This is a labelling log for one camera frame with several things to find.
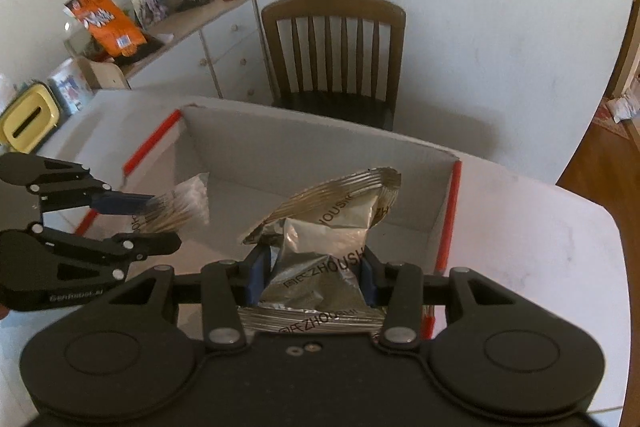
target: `door frame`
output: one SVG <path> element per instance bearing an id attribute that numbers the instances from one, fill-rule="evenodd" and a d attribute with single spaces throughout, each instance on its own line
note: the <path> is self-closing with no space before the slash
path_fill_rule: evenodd
<path id="1" fill-rule="evenodd" d="M 640 64 L 640 0 L 633 0 L 620 53 L 605 90 L 605 96 L 619 98 L 636 76 Z"/>

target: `orange snack bag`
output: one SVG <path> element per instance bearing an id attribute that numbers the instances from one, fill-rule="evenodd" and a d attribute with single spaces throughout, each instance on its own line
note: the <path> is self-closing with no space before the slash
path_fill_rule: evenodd
<path id="1" fill-rule="evenodd" d="M 146 44 L 142 31 L 112 0 L 69 0 L 65 6 L 111 57 L 130 57 Z"/>

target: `silver snack bag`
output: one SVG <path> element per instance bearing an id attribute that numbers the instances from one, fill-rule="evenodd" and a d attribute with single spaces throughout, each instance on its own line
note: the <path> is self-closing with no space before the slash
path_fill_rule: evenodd
<path id="1" fill-rule="evenodd" d="M 250 232 L 245 244 L 280 249 L 260 307 L 241 311 L 245 327 L 379 330 L 384 314 L 367 306 L 355 273 L 367 232 L 388 213 L 400 181 L 396 170 L 375 168 L 326 182 L 290 198 Z"/>
<path id="2" fill-rule="evenodd" d="M 202 172 L 155 196 L 134 216 L 132 228 L 142 233 L 175 232 L 187 224 L 209 224 L 209 173 Z"/>

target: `white table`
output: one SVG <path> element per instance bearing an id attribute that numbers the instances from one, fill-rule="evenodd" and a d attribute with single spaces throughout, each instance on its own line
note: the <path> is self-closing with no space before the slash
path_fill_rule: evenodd
<path id="1" fill-rule="evenodd" d="M 208 107 L 235 104 L 252 112 L 277 110 L 211 98 L 105 90 L 66 122 L 39 154 L 91 165 L 96 178 L 118 186 L 123 163 L 142 140 L 172 110 L 191 102 Z M 322 123 L 313 115 L 290 113 L 287 118 Z M 354 133 L 385 133 L 343 125 Z M 456 154 L 463 169 L 449 266 L 471 267 L 594 336 L 605 353 L 606 372 L 590 411 L 621 408 L 630 315 L 620 234 L 612 217 L 561 188 Z M 46 318 L 41 313 L 37 320 L 33 314 L 12 313 L 0 322 L 0 426 L 17 427 L 34 413 L 19 381 L 17 357 L 35 332 L 33 325 L 42 327 L 43 320 L 53 321 L 60 313 L 44 312 Z M 441 323 L 438 311 L 436 327 Z"/>

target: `foil bag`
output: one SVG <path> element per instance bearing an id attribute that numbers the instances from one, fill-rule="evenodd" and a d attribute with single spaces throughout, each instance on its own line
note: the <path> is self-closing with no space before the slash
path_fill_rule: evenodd
<path id="1" fill-rule="evenodd" d="M 384 312 L 366 304 L 357 274 L 367 232 L 400 182 L 392 168 L 356 172 L 297 194 L 255 227 L 243 243 L 266 243 L 277 256 L 258 307 L 239 310 L 247 332 L 377 333 Z"/>

